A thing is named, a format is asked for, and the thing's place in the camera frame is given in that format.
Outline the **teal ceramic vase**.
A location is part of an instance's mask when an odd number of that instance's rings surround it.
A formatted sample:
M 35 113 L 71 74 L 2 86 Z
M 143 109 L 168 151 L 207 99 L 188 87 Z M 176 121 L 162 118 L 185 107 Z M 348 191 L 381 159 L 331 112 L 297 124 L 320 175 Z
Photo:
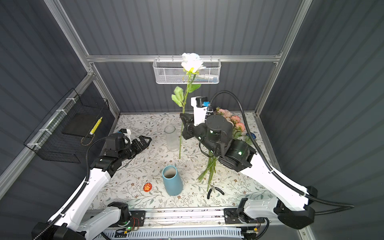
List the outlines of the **teal ceramic vase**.
M 162 177 L 169 196 L 178 196 L 182 192 L 183 182 L 175 166 L 166 166 L 162 171 Z

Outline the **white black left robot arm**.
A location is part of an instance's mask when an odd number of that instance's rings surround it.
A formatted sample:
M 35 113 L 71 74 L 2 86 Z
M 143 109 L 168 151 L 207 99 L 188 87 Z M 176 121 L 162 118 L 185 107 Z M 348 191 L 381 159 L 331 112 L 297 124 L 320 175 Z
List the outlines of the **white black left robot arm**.
M 120 131 L 100 140 L 104 142 L 101 155 L 92 163 L 86 160 L 84 180 L 47 222 L 35 225 L 32 230 L 34 240 L 93 240 L 112 225 L 124 228 L 140 223 L 132 217 L 128 204 L 121 202 L 108 204 L 101 213 L 83 222 L 89 206 L 122 162 L 134 159 L 152 142 L 152 138 L 146 136 L 131 140 L 130 131 Z

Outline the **white artificial rose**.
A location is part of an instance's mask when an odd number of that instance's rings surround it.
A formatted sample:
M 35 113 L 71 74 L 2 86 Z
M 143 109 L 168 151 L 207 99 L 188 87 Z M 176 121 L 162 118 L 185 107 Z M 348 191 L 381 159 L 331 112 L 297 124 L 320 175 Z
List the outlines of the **white artificial rose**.
M 182 113 L 185 113 L 188 95 L 201 87 L 201 84 L 195 84 L 195 79 L 200 70 L 203 70 L 206 67 L 203 66 L 203 60 L 198 54 L 183 53 L 182 58 L 183 61 L 181 66 L 185 73 L 184 81 L 187 83 L 187 86 L 185 90 L 181 87 L 175 87 L 174 93 L 172 94 L 172 100 L 182 108 Z

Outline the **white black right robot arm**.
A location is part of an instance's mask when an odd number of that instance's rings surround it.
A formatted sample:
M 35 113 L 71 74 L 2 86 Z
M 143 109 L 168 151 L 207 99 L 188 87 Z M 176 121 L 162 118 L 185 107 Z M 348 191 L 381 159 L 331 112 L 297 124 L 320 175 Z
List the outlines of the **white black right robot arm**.
M 241 132 L 242 127 L 221 115 L 181 113 L 180 118 L 185 140 L 196 138 L 207 148 L 207 156 L 217 157 L 225 167 L 255 180 L 273 194 L 265 201 L 243 198 L 235 213 L 240 222 L 277 218 L 297 230 L 314 222 L 315 210 L 305 195 L 315 194 L 317 190 L 294 183 L 276 168 L 269 170 L 260 150 L 235 138 L 234 133 Z

